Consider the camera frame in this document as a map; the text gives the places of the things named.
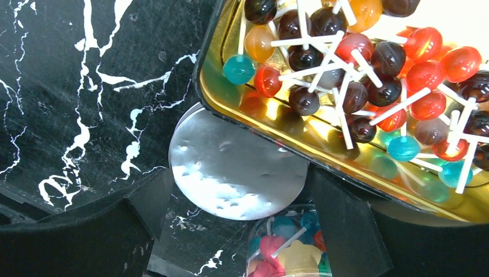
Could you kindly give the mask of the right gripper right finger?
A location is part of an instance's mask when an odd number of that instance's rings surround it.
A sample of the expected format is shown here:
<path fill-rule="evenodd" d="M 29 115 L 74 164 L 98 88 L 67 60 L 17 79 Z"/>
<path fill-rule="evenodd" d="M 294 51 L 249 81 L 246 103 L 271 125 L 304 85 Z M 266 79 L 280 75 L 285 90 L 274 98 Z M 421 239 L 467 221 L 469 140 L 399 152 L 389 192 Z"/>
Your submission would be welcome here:
<path fill-rule="evenodd" d="M 488 225 L 444 219 L 317 166 L 307 173 L 334 276 L 487 276 Z"/>

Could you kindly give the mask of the clear round jar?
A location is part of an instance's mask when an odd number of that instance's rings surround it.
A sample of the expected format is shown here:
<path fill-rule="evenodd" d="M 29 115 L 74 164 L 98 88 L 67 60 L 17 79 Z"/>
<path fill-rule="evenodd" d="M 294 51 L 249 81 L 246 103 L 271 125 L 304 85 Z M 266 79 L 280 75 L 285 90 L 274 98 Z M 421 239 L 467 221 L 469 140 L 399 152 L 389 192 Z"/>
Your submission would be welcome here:
<path fill-rule="evenodd" d="M 291 205 L 251 229 L 246 276 L 332 275 L 314 205 Z"/>

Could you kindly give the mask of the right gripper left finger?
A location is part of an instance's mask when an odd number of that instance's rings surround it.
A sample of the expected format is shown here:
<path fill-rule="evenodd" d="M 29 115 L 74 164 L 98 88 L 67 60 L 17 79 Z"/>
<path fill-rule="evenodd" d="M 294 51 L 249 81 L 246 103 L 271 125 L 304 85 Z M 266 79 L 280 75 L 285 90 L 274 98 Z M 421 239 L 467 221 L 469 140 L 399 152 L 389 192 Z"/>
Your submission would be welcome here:
<path fill-rule="evenodd" d="M 2 276 L 142 276 L 174 185 L 159 170 L 36 223 L 1 227 Z"/>

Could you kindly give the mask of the round white jar lid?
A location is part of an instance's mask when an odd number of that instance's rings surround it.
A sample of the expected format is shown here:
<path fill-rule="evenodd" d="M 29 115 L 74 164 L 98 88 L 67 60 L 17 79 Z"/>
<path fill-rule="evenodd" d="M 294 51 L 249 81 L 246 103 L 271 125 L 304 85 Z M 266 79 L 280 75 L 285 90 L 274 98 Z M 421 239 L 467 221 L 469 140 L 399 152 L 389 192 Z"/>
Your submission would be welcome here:
<path fill-rule="evenodd" d="M 257 220 L 289 206 L 304 187 L 309 165 L 199 103 L 178 121 L 168 160 L 192 203 L 231 220 Z"/>

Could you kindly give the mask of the tin of lollipops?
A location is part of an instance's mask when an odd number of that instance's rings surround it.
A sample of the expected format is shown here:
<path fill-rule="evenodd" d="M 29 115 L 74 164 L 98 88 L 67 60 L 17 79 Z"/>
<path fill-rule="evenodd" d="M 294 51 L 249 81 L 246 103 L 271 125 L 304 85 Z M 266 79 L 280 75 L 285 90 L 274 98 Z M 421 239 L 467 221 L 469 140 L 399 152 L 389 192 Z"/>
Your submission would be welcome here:
<path fill-rule="evenodd" d="M 434 215 L 488 222 L 488 2 L 218 1 L 195 69 L 214 114 Z"/>

